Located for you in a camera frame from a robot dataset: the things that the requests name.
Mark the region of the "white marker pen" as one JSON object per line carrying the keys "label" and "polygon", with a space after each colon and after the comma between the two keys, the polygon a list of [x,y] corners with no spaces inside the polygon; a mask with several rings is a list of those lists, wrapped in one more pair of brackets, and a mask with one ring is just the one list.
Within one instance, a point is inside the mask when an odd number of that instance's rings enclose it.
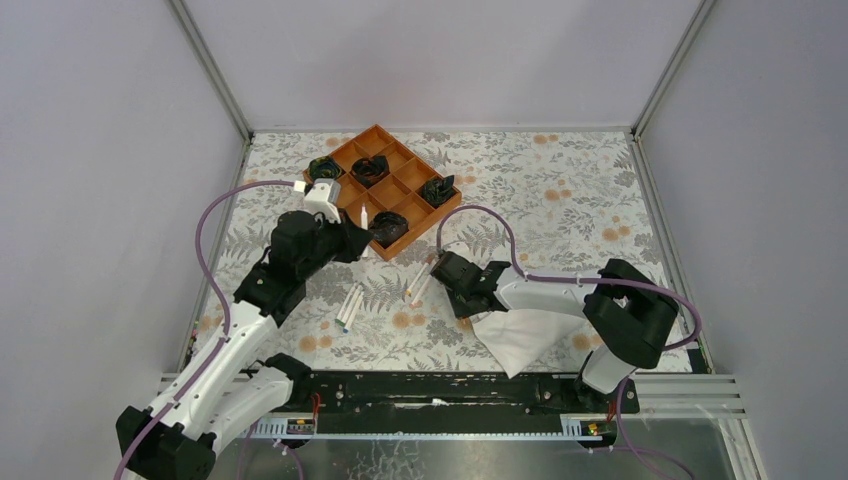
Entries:
{"label": "white marker pen", "polygon": [[414,287],[417,285],[417,283],[419,282],[419,280],[420,280],[420,279],[424,276],[424,274],[426,273],[426,271],[427,271],[427,270],[428,270],[428,268],[430,267],[430,265],[431,265],[431,263],[433,262],[433,260],[434,260],[434,256],[433,256],[433,255],[429,256],[429,257],[425,260],[425,262],[424,262],[424,264],[422,265],[422,267],[419,269],[419,271],[418,271],[418,272],[414,275],[413,279],[412,279],[412,280],[410,281],[410,283],[407,285],[406,290],[405,290],[405,292],[404,292],[404,296],[405,296],[405,297],[411,297],[411,296],[412,296],[412,293],[413,293],[413,289],[414,289]]}
{"label": "white marker pen", "polygon": [[[364,230],[368,229],[368,220],[369,220],[369,218],[368,218],[367,206],[366,206],[366,203],[363,202],[361,207],[360,207],[360,226],[361,226],[362,229],[364,229]],[[362,252],[362,258],[363,259],[369,257],[369,251],[370,251],[370,246],[366,245],[366,247],[363,249],[363,252]]]}

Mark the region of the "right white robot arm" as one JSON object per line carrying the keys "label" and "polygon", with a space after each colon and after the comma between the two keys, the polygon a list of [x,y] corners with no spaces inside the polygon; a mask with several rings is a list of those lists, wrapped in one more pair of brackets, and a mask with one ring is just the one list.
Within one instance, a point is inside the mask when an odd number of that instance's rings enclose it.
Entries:
{"label": "right white robot arm", "polygon": [[480,267],[445,251],[430,270],[459,318],[508,377],[526,370],[566,336],[590,326],[601,339],[578,380],[601,394],[660,360],[681,303],[633,265],[612,259],[596,273],[571,277],[523,272],[508,261]]}

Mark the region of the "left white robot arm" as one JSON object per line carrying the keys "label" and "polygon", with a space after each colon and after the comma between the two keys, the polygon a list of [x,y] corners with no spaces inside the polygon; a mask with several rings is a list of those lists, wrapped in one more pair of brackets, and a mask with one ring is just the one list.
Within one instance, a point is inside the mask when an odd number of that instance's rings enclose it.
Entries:
{"label": "left white robot arm", "polygon": [[238,434],[302,391],[309,369],[283,355],[231,394],[226,388],[304,299],[307,280],[331,262],[359,260],[373,238],[345,213],[336,222],[302,210],[282,214],[213,339],[147,407],[129,406],[119,416],[115,476],[208,478]]}

